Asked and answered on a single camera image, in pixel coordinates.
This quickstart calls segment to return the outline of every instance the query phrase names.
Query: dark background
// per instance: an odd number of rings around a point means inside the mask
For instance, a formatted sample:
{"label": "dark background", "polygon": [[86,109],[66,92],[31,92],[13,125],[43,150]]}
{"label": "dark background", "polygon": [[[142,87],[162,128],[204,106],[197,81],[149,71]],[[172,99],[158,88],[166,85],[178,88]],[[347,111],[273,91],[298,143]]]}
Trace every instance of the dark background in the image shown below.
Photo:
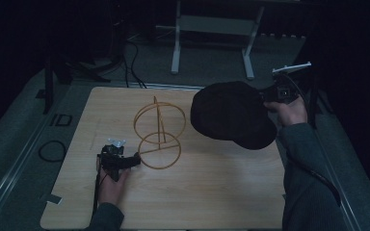
{"label": "dark background", "polygon": [[[87,63],[120,55],[127,24],[112,34],[110,18],[129,21],[149,39],[155,24],[174,25],[175,1],[129,2],[0,1],[0,117],[47,56],[56,58],[59,80],[67,84],[60,54]],[[306,36],[297,63],[312,62],[318,87],[370,178],[370,1],[266,4],[260,33]]]}

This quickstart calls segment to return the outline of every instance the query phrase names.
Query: black hat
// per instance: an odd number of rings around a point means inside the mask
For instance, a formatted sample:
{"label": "black hat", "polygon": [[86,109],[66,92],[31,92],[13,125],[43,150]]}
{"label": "black hat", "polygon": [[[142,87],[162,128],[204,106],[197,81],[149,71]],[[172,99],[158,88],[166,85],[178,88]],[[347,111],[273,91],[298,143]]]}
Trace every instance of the black hat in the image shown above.
{"label": "black hat", "polygon": [[191,124],[206,137],[261,149],[277,135],[259,91],[240,81],[210,85],[195,94]]}

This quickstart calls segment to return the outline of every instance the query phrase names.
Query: hand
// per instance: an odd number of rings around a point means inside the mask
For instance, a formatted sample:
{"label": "hand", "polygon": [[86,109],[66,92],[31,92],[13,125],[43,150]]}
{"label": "hand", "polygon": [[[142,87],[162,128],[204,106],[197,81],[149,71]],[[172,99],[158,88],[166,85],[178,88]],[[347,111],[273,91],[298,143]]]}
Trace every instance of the hand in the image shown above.
{"label": "hand", "polygon": [[264,106],[278,112],[278,120],[283,126],[307,123],[307,111],[301,96],[288,105],[277,102],[264,102]]}
{"label": "hand", "polygon": [[118,182],[114,181],[110,175],[101,168],[100,171],[100,189],[98,190],[98,203],[111,203],[118,206],[119,200],[122,197],[125,180],[127,179],[131,169],[124,169],[119,176]]}

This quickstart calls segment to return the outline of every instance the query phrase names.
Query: wooden table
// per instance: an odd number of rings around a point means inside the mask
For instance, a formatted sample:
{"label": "wooden table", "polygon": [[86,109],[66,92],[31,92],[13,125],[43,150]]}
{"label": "wooden table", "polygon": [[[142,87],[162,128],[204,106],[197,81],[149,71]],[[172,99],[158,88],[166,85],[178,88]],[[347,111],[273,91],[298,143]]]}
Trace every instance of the wooden table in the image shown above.
{"label": "wooden table", "polygon": [[[284,206],[284,168],[276,144],[251,151],[233,141],[216,141],[198,133],[189,112],[196,90],[94,88],[77,126],[52,194],[63,200],[47,203],[40,225],[45,229],[76,229],[90,223],[95,159],[108,138],[126,140],[124,154],[133,155],[141,142],[134,117],[153,102],[172,103],[186,115],[177,139],[179,160],[166,169],[134,167],[120,208],[122,229],[254,229],[280,228]],[[177,109],[161,109],[165,131],[175,134],[183,124]],[[156,114],[139,119],[140,133],[156,132]],[[175,156],[167,149],[161,155]],[[146,154],[153,165],[166,157]]]}

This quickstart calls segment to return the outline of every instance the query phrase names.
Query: gray sleeve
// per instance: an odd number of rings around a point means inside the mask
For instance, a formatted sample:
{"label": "gray sleeve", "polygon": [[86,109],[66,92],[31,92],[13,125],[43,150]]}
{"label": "gray sleeve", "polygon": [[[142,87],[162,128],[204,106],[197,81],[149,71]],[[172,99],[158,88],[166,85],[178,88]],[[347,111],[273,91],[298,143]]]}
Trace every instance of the gray sleeve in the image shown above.
{"label": "gray sleeve", "polygon": [[[279,138],[292,159],[329,179],[323,149],[309,124],[282,128]],[[290,162],[285,167],[284,189],[283,230],[347,230],[331,190]]]}
{"label": "gray sleeve", "polygon": [[110,203],[102,203],[98,206],[97,211],[92,217],[90,226],[87,227],[86,231],[114,231],[119,230],[122,221],[124,220],[124,214],[119,208]]}

